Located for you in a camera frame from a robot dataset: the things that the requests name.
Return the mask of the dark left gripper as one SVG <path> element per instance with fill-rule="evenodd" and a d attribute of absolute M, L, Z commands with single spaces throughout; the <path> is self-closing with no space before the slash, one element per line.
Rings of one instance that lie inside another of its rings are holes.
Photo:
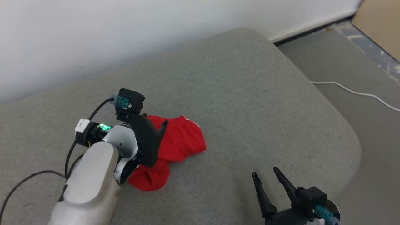
<path fill-rule="evenodd" d="M 166 131 L 168 120 L 161 123 L 157 130 L 154 124 L 140 114 L 129 113 L 127 123 L 133 130 L 138 145 L 135 159 L 148 168 L 154 167 L 158 157 L 158 145 Z"/>

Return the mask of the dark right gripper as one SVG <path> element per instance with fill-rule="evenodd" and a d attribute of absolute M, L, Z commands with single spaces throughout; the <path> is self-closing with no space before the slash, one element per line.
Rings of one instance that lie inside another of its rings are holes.
<path fill-rule="evenodd" d="M 265 219 L 266 225 L 305 225 L 308 221 L 316 219 L 316 214 L 311 209 L 305 207 L 303 200 L 300 200 L 300 194 L 305 190 L 303 187 L 295 188 L 294 185 L 286 178 L 278 167 L 274 167 L 274 173 L 283 185 L 286 194 L 291 201 L 291 208 L 277 211 L 276 207 L 270 202 L 266 195 L 263 184 L 257 174 L 252 173 L 256 195 L 261 210 L 262 217 Z"/>

